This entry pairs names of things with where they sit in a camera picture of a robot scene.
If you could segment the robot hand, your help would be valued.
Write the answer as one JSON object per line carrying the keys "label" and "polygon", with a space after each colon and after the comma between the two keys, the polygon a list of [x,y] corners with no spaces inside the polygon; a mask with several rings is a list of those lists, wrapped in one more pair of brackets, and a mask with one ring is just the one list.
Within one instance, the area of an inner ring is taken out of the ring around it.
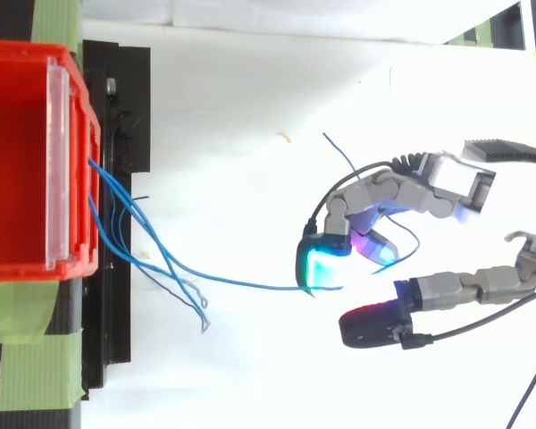
{"label": "robot hand", "polygon": [[[388,268],[400,262],[397,247],[374,230],[383,217],[413,211],[436,218],[480,213],[496,174],[484,163],[536,164],[536,147],[503,139],[467,140],[460,156],[415,153],[368,164],[338,180],[308,219],[297,245],[295,273],[307,293],[332,289],[323,266],[330,257],[353,252]],[[416,333],[416,312],[448,310],[477,302],[505,305],[512,311],[536,299],[536,234],[515,231],[508,241],[524,243],[513,265],[475,273],[442,272],[394,283],[397,296],[355,308],[339,318],[344,345],[371,349],[398,344],[419,349],[483,326],[506,312],[436,335]]]}

